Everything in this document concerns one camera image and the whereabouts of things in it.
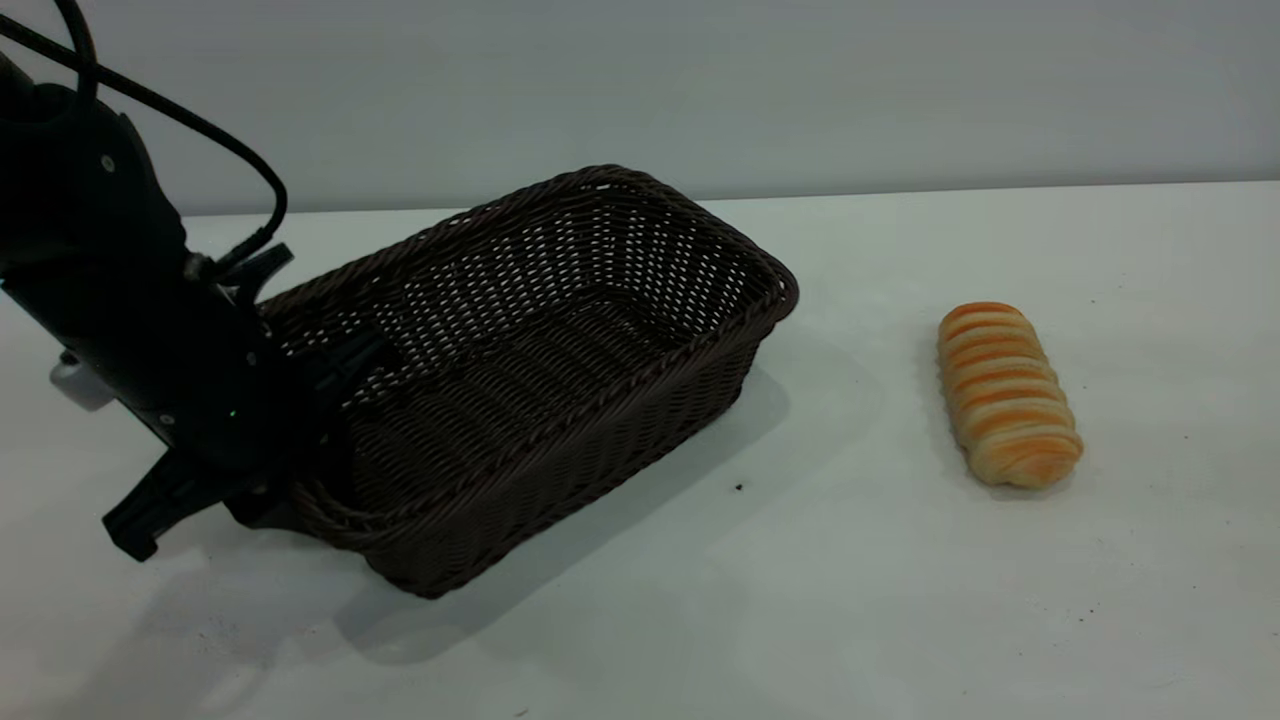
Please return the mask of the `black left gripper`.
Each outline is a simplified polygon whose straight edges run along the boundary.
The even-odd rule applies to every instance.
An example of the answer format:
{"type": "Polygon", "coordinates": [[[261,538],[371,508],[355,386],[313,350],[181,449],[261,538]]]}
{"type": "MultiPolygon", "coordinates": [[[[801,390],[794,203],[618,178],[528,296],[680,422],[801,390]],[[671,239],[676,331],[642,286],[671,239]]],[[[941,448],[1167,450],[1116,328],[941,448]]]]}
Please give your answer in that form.
{"type": "Polygon", "coordinates": [[[317,354],[317,395],[253,309],[292,260],[276,245],[225,275],[183,243],[5,243],[3,290],[61,346],[47,378],[74,405],[119,402],[168,450],[102,518],[143,562],[175,524],[241,491],[394,357],[376,329],[317,354]]]}

